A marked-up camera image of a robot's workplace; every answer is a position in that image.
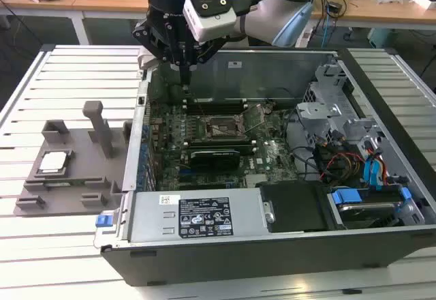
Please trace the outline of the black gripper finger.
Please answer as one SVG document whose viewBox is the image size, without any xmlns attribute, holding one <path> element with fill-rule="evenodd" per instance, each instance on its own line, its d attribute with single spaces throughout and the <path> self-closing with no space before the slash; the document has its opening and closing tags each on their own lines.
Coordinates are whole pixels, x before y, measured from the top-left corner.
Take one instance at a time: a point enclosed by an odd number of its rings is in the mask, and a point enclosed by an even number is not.
<svg viewBox="0 0 436 300">
<path fill-rule="evenodd" d="M 188 85 L 188 65 L 181 43 L 177 39 L 176 27 L 170 23 L 163 24 L 163 32 L 158 32 L 147 22 L 137 25 L 133 36 L 155 58 L 170 63 L 179 72 L 182 86 Z"/>
<path fill-rule="evenodd" d="M 186 85 L 191 82 L 191 68 L 199 63 L 206 63 L 221 48 L 221 39 L 207 41 L 203 44 L 199 42 L 186 43 Z"/>
</svg>

